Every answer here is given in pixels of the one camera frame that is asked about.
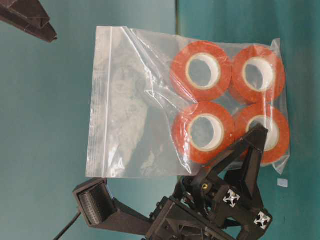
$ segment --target cable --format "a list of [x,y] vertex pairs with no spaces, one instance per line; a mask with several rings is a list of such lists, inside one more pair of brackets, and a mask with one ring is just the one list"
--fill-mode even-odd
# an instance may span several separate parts
[[53,240],[60,239],[62,237],[62,235],[65,234],[65,232],[77,221],[77,219],[80,217],[80,215],[81,215],[81,212],[78,210],[78,212],[76,213],[74,218],[72,218],[72,220],[68,223],[68,225],[65,226],[65,228],[62,229],[62,231]]

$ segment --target tape roll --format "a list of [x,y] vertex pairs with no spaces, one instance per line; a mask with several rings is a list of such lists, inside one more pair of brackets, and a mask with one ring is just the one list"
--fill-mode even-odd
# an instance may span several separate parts
[[[190,64],[200,60],[207,64],[211,76],[207,84],[199,85],[190,76]],[[232,66],[225,51],[209,41],[196,41],[183,48],[171,64],[170,79],[174,90],[191,101],[211,101],[229,87]]]
[[234,116],[235,139],[243,136],[256,123],[268,129],[262,165],[278,161],[288,150],[290,129],[286,117],[271,105],[257,103],[248,106]]
[[[213,137],[200,146],[194,142],[192,130],[201,118],[211,123]],[[172,138],[180,154],[188,156],[195,163],[206,164],[234,142],[234,131],[233,118],[224,107],[213,102],[199,102],[177,115],[172,126]]]
[[[258,86],[248,80],[247,66],[255,66],[262,75]],[[230,94],[240,103],[262,103],[276,99],[283,91],[286,81],[281,59],[264,46],[251,45],[241,50],[233,60]]]

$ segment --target screw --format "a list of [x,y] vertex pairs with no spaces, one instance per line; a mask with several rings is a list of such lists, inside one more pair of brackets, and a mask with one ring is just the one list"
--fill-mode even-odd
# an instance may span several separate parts
[[204,184],[202,185],[202,189],[203,189],[203,190],[207,190],[208,188],[209,188],[209,185],[208,185],[208,184],[204,183]]

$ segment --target clear plastic bag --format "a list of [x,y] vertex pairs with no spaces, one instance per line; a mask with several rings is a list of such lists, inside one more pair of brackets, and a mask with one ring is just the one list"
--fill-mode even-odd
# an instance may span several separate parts
[[279,39],[212,43],[97,27],[87,177],[195,175],[257,122],[269,129],[262,165],[281,174],[290,130]]

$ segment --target teal surface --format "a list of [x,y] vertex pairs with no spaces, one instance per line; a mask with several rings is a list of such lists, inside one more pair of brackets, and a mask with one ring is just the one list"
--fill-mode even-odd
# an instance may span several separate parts
[[[175,33],[171,0],[41,0],[58,33],[48,44],[0,22],[0,239],[49,240],[76,214],[85,178],[97,25]],[[175,177],[112,179],[112,193],[149,215]],[[64,240],[140,240],[92,229]]]
[[[274,222],[265,240],[320,238],[320,1],[178,1],[178,32],[224,43],[271,44],[281,38],[291,128],[282,176],[263,168],[259,186]],[[288,188],[277,179],[288,179]]]

